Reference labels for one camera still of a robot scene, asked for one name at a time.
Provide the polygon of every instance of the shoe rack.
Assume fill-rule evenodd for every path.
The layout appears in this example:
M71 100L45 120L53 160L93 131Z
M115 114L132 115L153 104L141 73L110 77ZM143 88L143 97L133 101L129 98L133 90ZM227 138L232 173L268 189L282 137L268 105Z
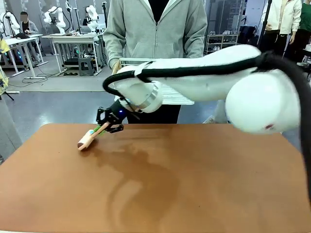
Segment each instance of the shoe rack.
M206 40L206 54L210 54L212 52L215 52L213 49L216 46L219 46L220 49L224 49L226 47L230 47L233 45L236 45L238 43L238 34L230 34L230 35L208 35Z

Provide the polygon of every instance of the plastic stool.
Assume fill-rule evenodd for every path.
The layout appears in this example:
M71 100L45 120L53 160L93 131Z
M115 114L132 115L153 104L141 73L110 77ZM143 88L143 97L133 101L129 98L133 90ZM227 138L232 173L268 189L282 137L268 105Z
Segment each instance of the plastic stool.
M95 69L91 57L79 58L80 76L94 76Z

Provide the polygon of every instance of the green object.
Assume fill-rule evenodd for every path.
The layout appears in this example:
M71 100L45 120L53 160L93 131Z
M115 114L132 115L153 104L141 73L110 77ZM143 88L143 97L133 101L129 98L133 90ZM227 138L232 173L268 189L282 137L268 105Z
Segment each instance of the green object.
M300 29L311 32L311 5L302 4Z
M93 131L94 131L94 132L97 132L100 128L101 128L101 125L97 126Z

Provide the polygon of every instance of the hand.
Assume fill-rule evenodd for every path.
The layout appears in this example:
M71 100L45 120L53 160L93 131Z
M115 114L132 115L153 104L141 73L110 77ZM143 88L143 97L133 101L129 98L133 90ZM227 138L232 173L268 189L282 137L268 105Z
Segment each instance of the hand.
M112 67L112 74L116 74L121 69L121 61L118 60Z
M267 31L271 31L271 30L272 30L272 25L271 25L270 23L268 23L268 24L266 25L266 30L267 30Z
M290 38L290 45L295 41L295 35L292 35Z

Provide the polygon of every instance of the black trousers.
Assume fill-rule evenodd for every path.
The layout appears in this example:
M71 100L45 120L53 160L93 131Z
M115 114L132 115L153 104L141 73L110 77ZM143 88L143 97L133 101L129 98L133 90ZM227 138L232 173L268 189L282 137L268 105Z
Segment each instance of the black trousers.
M303 49L306 48L306 45L309 43L311 33L303 30L298 29L295 36L295 41L288 45L284 57L292 60L293 62L302 62L302 59L304 58L304 52Z
M153 113L137 113L127 117L129 124L177 124L181 105L162 105Z
M283 56L287 42L287 34L265 31L259 49L261 52L273 51L276 55Z

